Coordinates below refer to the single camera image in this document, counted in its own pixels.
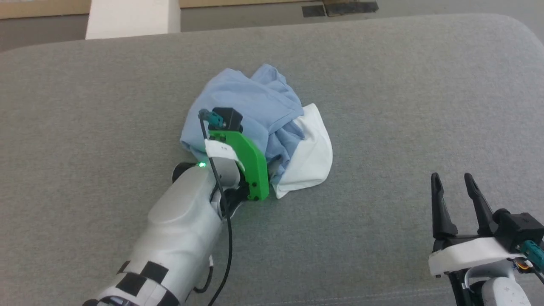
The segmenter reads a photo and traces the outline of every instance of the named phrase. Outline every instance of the teal connector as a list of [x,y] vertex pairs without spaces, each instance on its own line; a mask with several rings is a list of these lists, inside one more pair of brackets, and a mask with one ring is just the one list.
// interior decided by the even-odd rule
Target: teal connector
[[544,251],[539,247],[538,244],[531,240],[527,240],[521,245],[520,251],[540,271],[544,271]]
[[223,121],[223,117],[218,115],[215,112],[210,112],[207,109],[201,109],[199,111],[199,118],[207,121],[209,124],[216,128],[223,128],[225,127],[225,122]]

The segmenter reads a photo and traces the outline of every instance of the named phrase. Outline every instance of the black cable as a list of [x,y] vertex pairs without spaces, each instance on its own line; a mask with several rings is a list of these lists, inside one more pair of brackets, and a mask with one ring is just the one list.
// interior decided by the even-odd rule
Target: black cable
[[537,271],[535,268],[533,268],[533,273],[535,273],[536,277],[538,277],[539,280],[544,284],[544,277],[542,276],[542,274],[540,274],[540,272]]
[[193,291],[195,291],[196,293],[206,292],[206,290],[208,290],[209,284],[212,282],[212,275],[213,275],[213,266],[210,266],[209,272],[208,272],[208,278],[206,278],[206,284],[204,285],[204,287],[202,288],[194,287]]
[[[200,119],[200,128],[202,129],[202,134],[204,136],[204,139],[207,139],[208,136],[206,134],[206,128],[204,127],[204,120],[199,116]],[[231,225],[231,214],[228,211],[228,205],[227,205],[227,199],[225,198],[225,192],[223,191],[223,186],[221,185],[221,181],[219,178],[219,174],[217,174],[217,169],[215,168],[215,164],[213,163],[212,158],[209,158],[209,164],[212,167],[213,176],[215,176],[215,180],[217,181],[217,185],[219,186],[219,193],[221,194],[221,199],[219,200],[219,204],[223,206],[223,209],[225,210],[225,215],[227,218],[227,228],[228,228],[228,260],[227,260],[227,268],[225,270],[225,275],[223,276],[223,280],[221,281],[221,284],[219,285],[219,288],[217,288],[217,291],[213,295],[212,299],[209,301],[208,306],[212,306],[219,294],[221,293],[221,290],[223,290],[223,287],[225,286],[225,283],[227,282],[228,273],[231,270],[231,262],[232,262],[232,225]]]

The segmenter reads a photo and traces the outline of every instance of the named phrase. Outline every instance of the gray floor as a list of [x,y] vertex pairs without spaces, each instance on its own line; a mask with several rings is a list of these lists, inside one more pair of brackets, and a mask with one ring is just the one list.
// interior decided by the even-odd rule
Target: gray floor
[[[543,0],[378,0],[376,13],[339,17],[302,16],[301,7],[319,2],[241,5],[182,10],[182,31],[291,25],[395,16],[495,13],[514,17],[544,41]],[[87,15],[0,20],[0,51],[84,39]]]

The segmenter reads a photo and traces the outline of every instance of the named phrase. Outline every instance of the black tape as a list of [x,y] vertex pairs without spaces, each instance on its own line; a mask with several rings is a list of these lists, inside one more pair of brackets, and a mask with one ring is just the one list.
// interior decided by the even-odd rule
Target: black tape
[[179,304],[176,296],[167,290],[157,306],[178,306]]
[[306,17],[320,17],[325,16],[325,9],[323,5],[310,5],[302,7],[302,15]]
[[325,11],[327,16],[339,16],[354,13],[375,13],[378,10],[378,4],[374,2],[345,2],[330,3],[325,2]]
[[121,281],[115,285],[115,287],[132,296],[137,296],[142,286],[144,286],[146,280],[147,279],[143,276],[134,273],[127,273],[127,275],[125,275],[125,277],[123,277],[123,279],[121,279]]
[[125,268],[128,266],[128,264],[130,264],[130,263],[131,263],[130,260],[125,261],[125,263],[121,265],[121,267],[119,268],[119,271],[117,271],[116,274],[119,274],[119,273],[123,272],[125,270]]
[[168,269],[156,264],[152,261],[148,261],[145,264],[144,269],[141,271],[140,275],[149,279],[152,279],[156,281],[158,284],[160,284],[166,274],[168,273]]
[[88,301],[85,301],[82,306],[98,306],[98,303],[100,303],[100,301],[98,301],[97,299],[90,299]]

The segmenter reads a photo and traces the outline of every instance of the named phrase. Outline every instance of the white box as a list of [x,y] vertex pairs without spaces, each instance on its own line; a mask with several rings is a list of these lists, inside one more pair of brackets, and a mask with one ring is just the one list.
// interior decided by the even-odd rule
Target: white box
[[178,0],[92,0],[85,39],[178,33]]

